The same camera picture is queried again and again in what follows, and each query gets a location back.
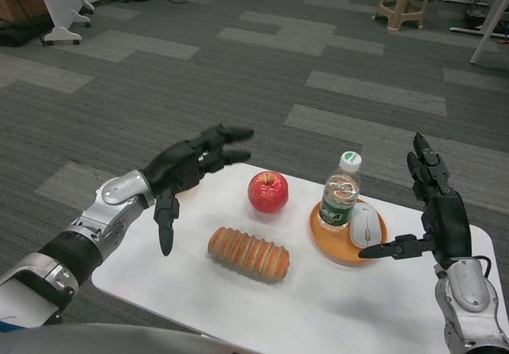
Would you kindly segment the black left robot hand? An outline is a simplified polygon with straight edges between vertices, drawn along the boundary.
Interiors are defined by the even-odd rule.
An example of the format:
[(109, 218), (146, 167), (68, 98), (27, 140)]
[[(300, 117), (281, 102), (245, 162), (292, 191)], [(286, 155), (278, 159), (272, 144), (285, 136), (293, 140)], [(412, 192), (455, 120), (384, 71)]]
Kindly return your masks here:
[(223, 147), (246, 141), (253, 135), (254, 130), (248, 127), (212, 126), (194, 139), (170, 146), (142, 170), (155, 197), (153, 218), (158, 225), (163, 255), (169, 255), (173, 249), (173, 221), (180, 213), (177, 194), (198, 186), (207, 173), (248, 161), (251, 158), (249, 151), (225, 150)]

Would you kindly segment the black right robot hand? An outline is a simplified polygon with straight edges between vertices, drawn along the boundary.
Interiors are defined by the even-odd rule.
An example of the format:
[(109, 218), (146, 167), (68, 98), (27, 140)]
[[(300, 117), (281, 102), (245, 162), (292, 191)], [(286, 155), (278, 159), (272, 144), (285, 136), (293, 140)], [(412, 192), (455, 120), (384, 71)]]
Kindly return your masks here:
[(414, 180), (413, 191), (425, 205), (421, 216), (424, 235), (399, 235), (389, 243), (363, 249), (361, 259), (410, 259), (430, 251), (435, 261), (447, 268), (457, 258), (472, 255), (472, 237), (464, 202), (449, 185), (449, 171), (440, 154), (433, 151), (425, 137), (414, 136), (414, 151), (406, 163)]

